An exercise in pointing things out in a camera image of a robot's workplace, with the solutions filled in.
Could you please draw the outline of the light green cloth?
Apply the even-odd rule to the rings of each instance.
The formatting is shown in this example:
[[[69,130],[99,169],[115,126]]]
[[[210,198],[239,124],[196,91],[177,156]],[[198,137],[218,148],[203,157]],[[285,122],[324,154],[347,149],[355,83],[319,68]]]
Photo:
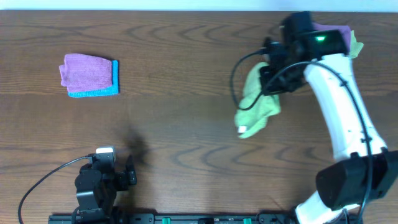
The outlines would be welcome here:
[[[259,62],[249,71],[243,87],[243,98],[239,102],[241,108],[249,107],[261,91],[259,69],[267,65],[266,62]],[[237,110],[234,116],[234,124],[238,129],[238,137],[247,139],[258,133],[267,125],[268,118],[279,114],[281,111],[279,96],[261,95],[256,104],[247,111]]]

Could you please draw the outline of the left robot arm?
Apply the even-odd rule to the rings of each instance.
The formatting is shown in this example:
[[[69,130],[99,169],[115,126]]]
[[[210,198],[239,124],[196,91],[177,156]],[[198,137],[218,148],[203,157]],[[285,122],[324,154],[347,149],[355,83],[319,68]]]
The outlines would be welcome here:
[[[72,213],[72,223],[129,223],[128,216],[114,206],[117,193],[137,184],[134,159],[129,156],[125,169],[115,171],[114,153],[88,155],[75,179],[78,207]]]

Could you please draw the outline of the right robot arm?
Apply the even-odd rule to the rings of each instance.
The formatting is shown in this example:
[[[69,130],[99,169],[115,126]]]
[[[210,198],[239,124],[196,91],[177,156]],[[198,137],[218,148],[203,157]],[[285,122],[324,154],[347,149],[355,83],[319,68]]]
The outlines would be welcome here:
[[[383,198],[397,178],[397,153],[374,127],[356,85],[340,31],[316,30],[309,12],[281,23],[282,42],[267,39],[269,66],[261,70],[264,96],[309,84],[328,127],[335,163],[316,176],[316,192],[294,211],[297,223],[333,223],[348,210]]]

